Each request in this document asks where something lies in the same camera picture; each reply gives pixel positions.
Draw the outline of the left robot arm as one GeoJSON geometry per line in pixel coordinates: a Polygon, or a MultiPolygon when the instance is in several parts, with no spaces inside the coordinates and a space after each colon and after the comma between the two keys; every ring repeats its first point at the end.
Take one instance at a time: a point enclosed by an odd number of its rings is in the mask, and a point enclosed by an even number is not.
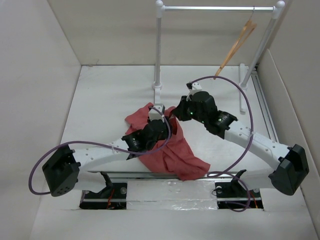
{"type": "Polygon", "coordinates": [[[42,166],[49,193],[52,197],[60,197],[75,189],[107,198],[112,183],[104,173],[92,176],[98,167],[155,153],[160,150],[156,144],[162,142],[165,146],[171,135],[169,122],[158,119],[109,144],[90,142],[90,148],[76,150],[72,150],[68,143],[59,146],[42,166]]]}

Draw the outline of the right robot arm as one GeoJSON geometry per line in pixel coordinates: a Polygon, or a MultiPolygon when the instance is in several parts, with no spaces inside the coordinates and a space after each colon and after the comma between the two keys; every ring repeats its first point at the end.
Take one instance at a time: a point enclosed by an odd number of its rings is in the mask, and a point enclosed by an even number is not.
{"type": "Polygon", "coordinates": [[[214,98],[206,91],[182,96],[172,114],[179,121],[195,120],[203,124],[209,133],[245,148],[269,165],[263,170],[240,170],[229,185],[237,197],[256,189],[276,189],[292,196],[310,171],[302,146],[287,146],[254,133],[234,115],[218,110],[214,98]]]}

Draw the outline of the wooden clothes hanger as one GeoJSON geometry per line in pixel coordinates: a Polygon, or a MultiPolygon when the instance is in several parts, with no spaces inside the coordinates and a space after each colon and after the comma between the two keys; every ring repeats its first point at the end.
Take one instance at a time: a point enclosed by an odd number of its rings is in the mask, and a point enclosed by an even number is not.
{"type": "Polygon", "coordinates": [[[229,63],[229,61],[232,59],[235,53],[240,49],[240,47],[246,42],[246,40],[249,38],[252,32],[256,29],[256,27],[257,27],[257,24],[253,23],[252,19],[249,18],[249,20],[243,26],[237,40],[229,50],[227,56],[223,60],[222,64],[219,66],[218,70],[216,71],[215,76],[218,76],[221,73],[224,67],[229,63]]]}

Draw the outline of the aluminium side rail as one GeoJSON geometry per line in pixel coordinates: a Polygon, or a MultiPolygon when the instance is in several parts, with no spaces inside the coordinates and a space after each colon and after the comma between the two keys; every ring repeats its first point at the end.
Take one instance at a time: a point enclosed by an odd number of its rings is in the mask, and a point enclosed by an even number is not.
{"type": "Polygon", "coordinates": [[[263,116],[264,124],[268,132],[268,136],[273,141],[278,142],[279,138],[273,123],[273,119],[267,104],[266,97],[263,92],[262,85],[260,83],[260,78],[256,68],[254,68],[254,70],[251,72],[251,79],[255,88],[255,92],[256,92],[260,110],[263,116]]]}

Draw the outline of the aluminium front rail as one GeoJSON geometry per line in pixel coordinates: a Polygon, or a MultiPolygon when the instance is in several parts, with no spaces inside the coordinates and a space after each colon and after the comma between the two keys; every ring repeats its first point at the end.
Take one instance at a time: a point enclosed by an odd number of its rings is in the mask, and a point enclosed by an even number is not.
{"type": "MultiPolygon", "coordinates": [[[[112,188],[104,190],[101,193],[84,191],[81,204],[88,209],[124,209],[127,207],[127,185],[129,181],[148,181],[148,180],[179,180],[177,176],[166,173],[147,173],[147,172],[109,172],[107,173],[112,188]]],[[[241,186],[235,190],[229,189],[232,178],[223,176],[221,178],[212,178],[203,176],[194,181],[207,181],[215,184],[212,194],[216,196],[218,205],[232,205],[234,208],[242,208],[247,201],[247,192],[241,186]]]]}

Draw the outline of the white clothes rack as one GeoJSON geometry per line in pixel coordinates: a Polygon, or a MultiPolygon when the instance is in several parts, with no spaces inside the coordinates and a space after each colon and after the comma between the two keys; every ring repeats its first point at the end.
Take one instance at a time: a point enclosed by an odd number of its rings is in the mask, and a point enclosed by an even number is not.
{"type": "Polygon", "coordinates": [[[161,90],[163,84],[161,82],[161,38],[162,38],[162,18],[165,12],[172,11],[199,11],[199,12],[249,12],[251,17],[254,13],[272,13],[272,17],[268,26],[261,38],[258,48],[255,52],[253,60],[248,67],[246,74],[244,75],[244,64],[239,65],[239,84],[241,90],[245,93],[248,89],[248,81],[251,77],[251,73],[254,70],[263,50],[265,49],[271,34],[275,28],[275,25],[281,16],[286,3],[283,0],[277,1],[274,6],[166,6],[162,0],[155,2],[156,9],[156,37],[155,37],[155,69],[154,69],[154,82],[152,88],[154,90],[154,103],[161,103],[161,90]]]}

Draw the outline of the red t shirt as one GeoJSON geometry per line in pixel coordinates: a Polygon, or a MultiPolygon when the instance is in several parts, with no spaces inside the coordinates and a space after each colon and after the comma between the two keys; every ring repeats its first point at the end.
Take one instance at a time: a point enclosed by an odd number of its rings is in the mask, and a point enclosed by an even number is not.
{"type": "Polygon", "coordinates": [[[166,109],[164,115],[172,126],[172,137],[159,151],[139,156],[139,161],[152,173],[174,174],[182,181],[203,177],[211,165],[196,157],[185,139],[181,125],[173,116],[174,106],[166,109]]]}

